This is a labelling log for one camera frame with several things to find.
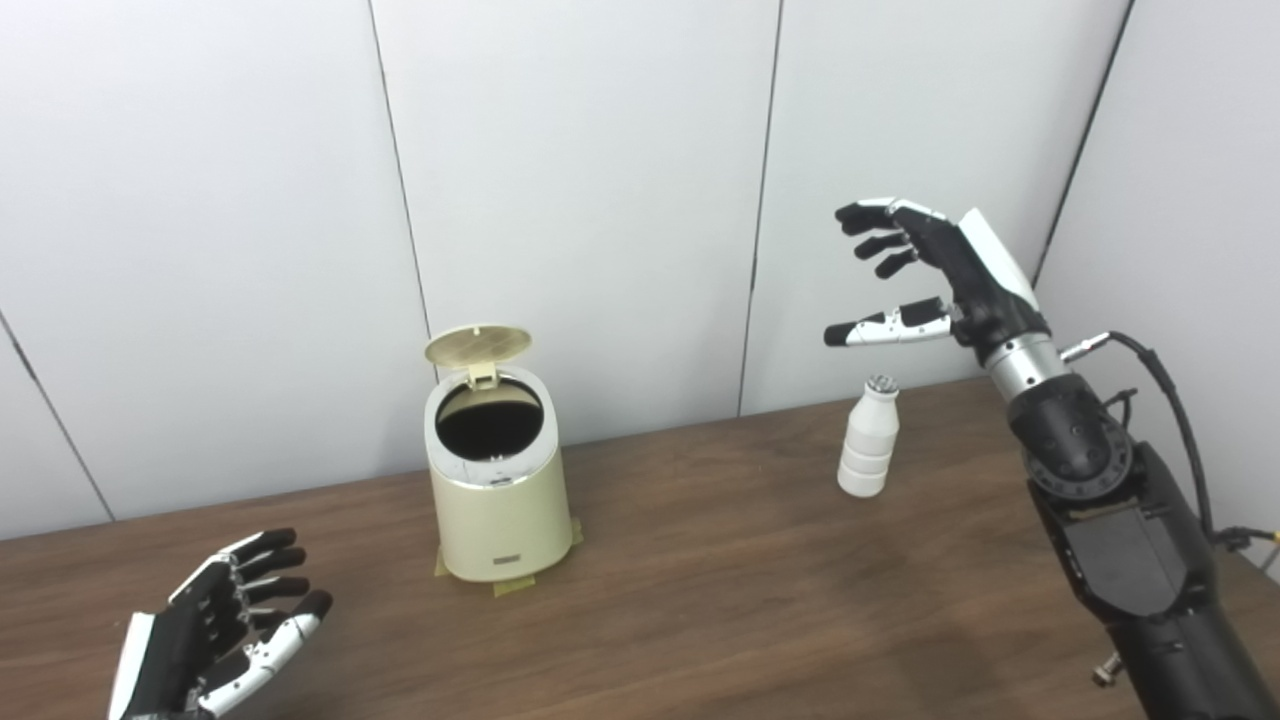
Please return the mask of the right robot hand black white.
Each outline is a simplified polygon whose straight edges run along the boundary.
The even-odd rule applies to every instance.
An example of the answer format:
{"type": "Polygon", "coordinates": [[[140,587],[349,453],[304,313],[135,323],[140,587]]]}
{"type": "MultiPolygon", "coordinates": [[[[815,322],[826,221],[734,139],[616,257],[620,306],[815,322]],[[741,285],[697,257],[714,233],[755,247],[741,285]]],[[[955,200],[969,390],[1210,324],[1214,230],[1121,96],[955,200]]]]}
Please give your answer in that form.
{"type": "Polygon", "coordinates": [[[1024,334],[1050,336],[1050,325],[1021,268],[978,209],[960,222],[905,199],[868,199],[836,211],[841,231],[860,237],[860,260],[879,254],[888,279],[913,263],[940,270],[951,297],[934,296],[829,325],[828,347],[902,345],[954,337],[979,363],[1024,334]]]}

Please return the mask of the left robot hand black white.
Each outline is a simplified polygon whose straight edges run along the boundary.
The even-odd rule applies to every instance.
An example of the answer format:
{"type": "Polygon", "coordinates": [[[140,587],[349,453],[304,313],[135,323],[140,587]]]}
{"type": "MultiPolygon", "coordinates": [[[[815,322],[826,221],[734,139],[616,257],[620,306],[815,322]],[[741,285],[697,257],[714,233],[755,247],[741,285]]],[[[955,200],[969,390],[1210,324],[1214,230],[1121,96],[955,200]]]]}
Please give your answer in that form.
{"type": "Polygon", "coordinates": [[[330,593],[287,570],[307,553],[293,528],[209,555],[159,612],[133,612],[110,719],[224,719],[275,679],[323,625],[330,593]]]}

